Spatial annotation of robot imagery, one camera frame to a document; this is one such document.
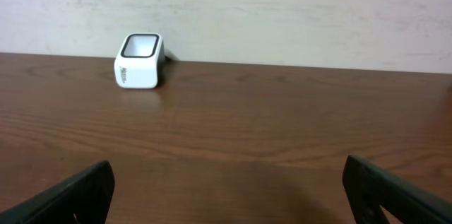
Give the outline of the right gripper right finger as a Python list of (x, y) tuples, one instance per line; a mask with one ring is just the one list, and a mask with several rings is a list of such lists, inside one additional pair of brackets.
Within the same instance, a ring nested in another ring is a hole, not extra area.
[(451, 204), (356, 155), (347, 157), (343, 186), (355, 222), (387, 223), (387, 210), (402, 223), (451, 222)]

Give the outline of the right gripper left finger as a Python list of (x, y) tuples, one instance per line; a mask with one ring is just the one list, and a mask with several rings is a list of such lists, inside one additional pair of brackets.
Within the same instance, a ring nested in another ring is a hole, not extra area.
[(112, 166), (103, 160), (1, 212), (1, 224), (104, 224), (114, 187)]

